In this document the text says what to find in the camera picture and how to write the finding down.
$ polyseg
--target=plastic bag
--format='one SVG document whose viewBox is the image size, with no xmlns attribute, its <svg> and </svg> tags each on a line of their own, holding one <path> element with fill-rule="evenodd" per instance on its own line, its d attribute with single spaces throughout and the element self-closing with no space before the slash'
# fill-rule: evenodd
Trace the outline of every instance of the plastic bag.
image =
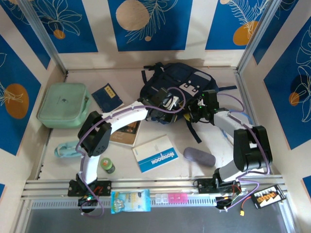
<svg viewBox="0 0 311 233">
<path fill-rule="evenodd" d="M 143 189 L 133 192 L 112 192 L 111 213 L 148 212 L 151 211 L 150 190 Z"/>
</svg>

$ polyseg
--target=wall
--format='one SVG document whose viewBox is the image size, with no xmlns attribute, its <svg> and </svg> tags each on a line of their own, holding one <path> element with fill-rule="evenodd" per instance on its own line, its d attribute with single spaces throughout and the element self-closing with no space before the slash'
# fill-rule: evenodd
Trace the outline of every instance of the wall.
<svg viewBox="0 0 311 233">
<path fill-rule="evenodd" d="M 10 99 L 10 102 L 6 99 L 0 106 L 1 122 L 3 123 L 5 119 L 6 123 L 6 125 L 1 125 L 1 145 L 3 142 L 13 143 L 12 138 L 15 137 L 18 140 L 20 136 L 16 136 L 20 133 L 18 129 L 27 126 L 26 130 L 22 131 L 20 145 L 16 141 L 11 148 L 0 149 L 0 183 L 5 185 L 0 199 L 0 232 L 6 233 L 11 228 L 25 181 L 30 176 L 35 161 L 41 155 L 48 134 L 48 129 L 36 119 L 36 113 L 45 88 L 48 82 L 63 81 L 64 75 L 60 73 L 52 61 L 49 62 L 48 66 L 43 65 L 38 58 L 40 53 L 34 53 L 1 7 L 0 22 L 0 48 L 6 49 L 6 53 L 0 51 L 2 58 L 6 57 L 4 62 L 1 60 L 0 82 L 6 90 L 9 88 L 8 83 L 22 83 L 26 90 L 21 98 L 15 95 L 15 99 Z M 21 89 L 13 88 L 11 93 L 18 90 Z M 0 91 L 0 94 L 1 97 L 7 96 L 3 90 Z M 29 97 L 28 105 L 26 104 L 27 98 L 24 99 L 25 96 Z M 3 130 L 7 125 L 12 128 L 11 131 Z"/>
<path fill-rule="evenodd" d="M 11 10 L 11 2 L 0 4 L 21 26 L 24 18 L 18 7 Z M 30 1 L 67 69 L 143 67 L 176 60 L 197 67 L 236 66 L 268 2 Z"/>
<path fill-rule="evenodd" d="M 311 199 L 302 182 L 302 178 L 311 175 L 311 122 L 307 121 L 305 115 L 308 111 L 301 111 L 303 101 L 308 99 L 293 101 L 291 93 L 294 83 L 292 81 L 296 74 L 299 75 L 297 68 L 301 65 L 300 56 L 296 57 L 303 37 L 301 35 L 309 34 L 310 17 L 310 1 L 298 0 L 269 49 L 260 56 L 258 65 L 258 59 L 252 58 L 242 71 L 257 121 L 267 128 L 273 163 L 285 179 L 303 232 L 310 232 L 311 229 Z M 305 24 L 307 28 L 299 33 Z M 303 62 L 303 65 L 310 66 L 308 61 Z"/>
</svg>

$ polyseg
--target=backpack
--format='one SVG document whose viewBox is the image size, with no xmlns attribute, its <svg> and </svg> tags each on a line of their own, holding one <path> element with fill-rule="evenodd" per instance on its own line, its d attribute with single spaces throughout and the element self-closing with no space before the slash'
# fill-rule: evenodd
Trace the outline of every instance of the backpack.
<svg viewBox="0 0 311 233">
<path fill-rule="evenodd" d="M 194 101 L 205 90 L 219 92 L 237 88 L 236 86 L 219 88 L 211 75 L 184 63 L 168 63 L 163 65 L 161 62 L 158 62 L 154 66 L 144 66 L 144 68 L 154 70 L 155 72 L 151 79 L 147 81 L 145 71 L 141 71 L 142 79 L 145 83 L 140 91 L 141 98 L 155 95 L 162 87 L 166 89 L 169 87 L 178 87 L 185 94 L 187 105 L 187 102 Z M 182 100 L 182 95 L 178 91 L 174 91 L 173 94 Z M 177 120 L 181 118 L 184 118 L 183 111 L 177 114 Z M 151 120 L 165 124 L 165 122 L 157 118 L 152 118 Z M 186 120 L 186 123 L 196 141 L 200 143 L 201 140 L 193 129 L 191 122 Z"/>
</svg>

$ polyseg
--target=green lunch box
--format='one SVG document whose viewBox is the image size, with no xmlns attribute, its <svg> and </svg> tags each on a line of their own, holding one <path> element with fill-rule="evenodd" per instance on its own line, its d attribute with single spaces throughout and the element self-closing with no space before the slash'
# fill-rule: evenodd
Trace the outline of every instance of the green lunch box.
<svg viewBox="0 0 311 233">
<path fill-rule="evenodd" d="M 90 93 L 82 83 L 55 83 L 44 97 L 38 120 L 48 128 L 79 128 L 86 120 Z"/>
</svg>

